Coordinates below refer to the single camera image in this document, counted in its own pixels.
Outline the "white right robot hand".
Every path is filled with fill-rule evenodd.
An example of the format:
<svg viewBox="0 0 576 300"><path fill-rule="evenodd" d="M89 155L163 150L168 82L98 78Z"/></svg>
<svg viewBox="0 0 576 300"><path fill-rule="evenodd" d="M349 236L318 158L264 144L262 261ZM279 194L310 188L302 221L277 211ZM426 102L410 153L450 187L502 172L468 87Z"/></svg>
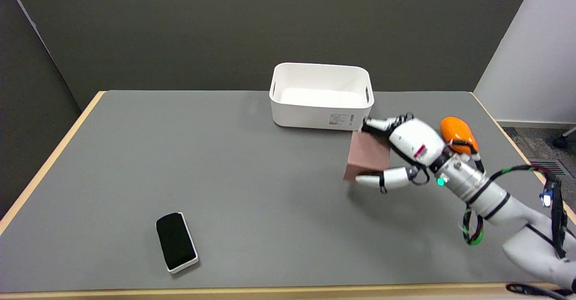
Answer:
<svg viewBox="0 0 576 300"><path fill-rule="evenodd" d="M389 190L424 185L430 181L427 168L443 153L445 142L426 122L412 113L387 119L367 117L360 132L387 143L408 166L386 169L374 174L360 174L355 183L378 188L385 194Z"/></svg>

